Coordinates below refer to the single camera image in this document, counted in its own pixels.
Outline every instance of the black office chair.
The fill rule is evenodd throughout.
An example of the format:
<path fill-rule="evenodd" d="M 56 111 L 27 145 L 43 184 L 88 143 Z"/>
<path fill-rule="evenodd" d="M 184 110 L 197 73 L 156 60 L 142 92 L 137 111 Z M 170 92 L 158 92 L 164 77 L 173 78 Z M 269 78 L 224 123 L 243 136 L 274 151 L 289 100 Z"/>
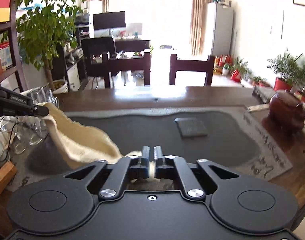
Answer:
<path fill-rule="evenodd" d="M 86 73 L 88 76 L 94 77 L 94 79 L 96 78 L 97 87 L 98 87 L 97 77 L 103 77 L 104 73 L 100 68 L 100 64 L 94 64 L 92 63 L 92 60 L 94 57 L 100 56 L 102 54 L 107 54 L 108 52 L 110 58 L 116 57 L 117 52 L 116 52 L 115 39 L 113 36 L 107 36 L 107 37 L 99 37 L 92 39 L 82 39 L 81 43 L 84 52 Z"/>

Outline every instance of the yellow cloth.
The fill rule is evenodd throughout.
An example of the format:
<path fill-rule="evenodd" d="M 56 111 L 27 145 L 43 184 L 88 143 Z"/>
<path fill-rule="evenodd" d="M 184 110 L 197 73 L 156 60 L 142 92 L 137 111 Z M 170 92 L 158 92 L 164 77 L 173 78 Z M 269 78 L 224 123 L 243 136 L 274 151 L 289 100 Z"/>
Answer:
<path fill-rule="evenodd" d="M 118 147 L 102 130 L 72 122 L 52 103 L 40 105 L 49 109 L 49 115 L 43 117 L 43 120 L 57 149 L 70 168 L 75 169 L 96 160 L 116 163 L 123 157 Z M 128 155 L 141 156 L 141 152 L 135 151 Z"/>

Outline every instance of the tabletop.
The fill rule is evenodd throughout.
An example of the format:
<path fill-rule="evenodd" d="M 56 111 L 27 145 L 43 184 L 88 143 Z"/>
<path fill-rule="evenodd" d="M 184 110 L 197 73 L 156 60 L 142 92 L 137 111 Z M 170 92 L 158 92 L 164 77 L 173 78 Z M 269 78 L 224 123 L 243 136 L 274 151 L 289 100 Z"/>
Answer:
<path fill-rule="evenodd" d="M 253 106 L 260 102 L 252 96 L 252 89 L 237 87 L 134 87 L 120 90 L 84 90 L 56 95 L 60 109 L 64 112 L 96 111 L 110 109 L 132 109 L 148 107 L 192 107 L 192 106 Z M 305 205 L 305 142 L 300 134 L 286 135 L 268 118 L 268 111 L 252 114 L 271 134 L 285 152 L 293 168 L 273 178 L 272 183 L 291 191 L 299 207 Z M 7 236 L 12 227 L 6 213 L 11 192 L 0 195 L 0 235 Z"/>

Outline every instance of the computer monitor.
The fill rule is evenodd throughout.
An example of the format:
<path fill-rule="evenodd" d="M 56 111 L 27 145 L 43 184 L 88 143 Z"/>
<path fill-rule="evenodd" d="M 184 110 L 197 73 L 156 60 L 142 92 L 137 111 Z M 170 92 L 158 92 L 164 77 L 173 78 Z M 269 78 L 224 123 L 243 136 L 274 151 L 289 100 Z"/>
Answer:
<path fill-rule="evenodd" d="M 109 12 L 93 15 L 95 30 L 126 27 L 125 12 Z"/>

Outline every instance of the metal screw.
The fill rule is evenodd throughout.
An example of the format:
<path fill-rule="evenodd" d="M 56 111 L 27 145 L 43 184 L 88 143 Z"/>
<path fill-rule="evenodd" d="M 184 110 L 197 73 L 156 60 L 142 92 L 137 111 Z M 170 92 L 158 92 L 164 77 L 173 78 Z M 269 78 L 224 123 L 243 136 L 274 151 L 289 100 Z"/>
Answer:
<path fill-rule="evenodd" d="M 116 195 L 116 192 L 113 189 L 103 189 L 100 194 L 103 197 L 113 197 Z"/>
<path fill-rule="evenodd" d="M 151 201 L 154 201 L 154 200 L 157 199 L 157 197 L 156 196 L 149 196 L 148 199 L 151 200 Z"/>
<path fill-rule="evenodd" d="M 203 194 L 204 192 L 201 189 L 191 189 L 188 191 L 190 197 L 201 197 Z"/>

